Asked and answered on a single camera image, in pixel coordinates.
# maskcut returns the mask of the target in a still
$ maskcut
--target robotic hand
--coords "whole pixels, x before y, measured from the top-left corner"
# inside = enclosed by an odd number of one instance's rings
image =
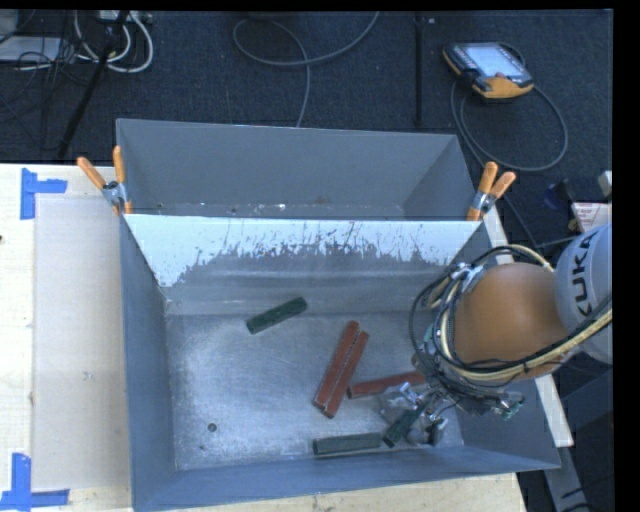
[[[426,287],[409,322],[412,362],[426,385],[383,395],[385,442],[436,444],[444,427],[436,411],[447,401],[508,419],[524,402],[509,391],[512,381],[551,373],[578,350],[612,364],[611,238],[611,223],[583,233],[555,270],[527,247],[496,247]],[[525,261],[497,264],[506,254]],[[421,344],[413,328],[419,305],[434,312]]]

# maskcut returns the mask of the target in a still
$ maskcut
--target gray bin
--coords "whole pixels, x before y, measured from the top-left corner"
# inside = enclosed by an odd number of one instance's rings
[[[491,246],[464,220],[455,136],[120,119],[117,142],[134,207],[120,238],[137,511],[559,466],[533,382],[514,386],[526,403],[509,421],[447,411],[437,447],[312,452],[387,427],[375,397],[333,419],[312,405],[346,323],[370,335],[354,381],[412,370],[413,299]],[[302,314],[248,331],[300,296]]]

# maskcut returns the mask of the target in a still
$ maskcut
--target wooden table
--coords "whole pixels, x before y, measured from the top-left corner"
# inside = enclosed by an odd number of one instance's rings
[[[21,172],[67,181],[20,220]],[[110,181],[113,168],[99,168]],[[485,218],[506,238],[495,213]],[[117,218],[75,166],[0,165],[0,491],[11,454],[65,510],[131,510]],[[553,379],[537,380],[558,447],[573,443]],[[225,511],[525,511],[515,474],[208,507]]]

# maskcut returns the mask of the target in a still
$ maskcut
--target handheld device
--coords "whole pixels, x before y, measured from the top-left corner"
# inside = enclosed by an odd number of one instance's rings
[[[452,43],[443,55],[454,72],[488,101],[506,101],[533,89],[524,65],[499,43]]]

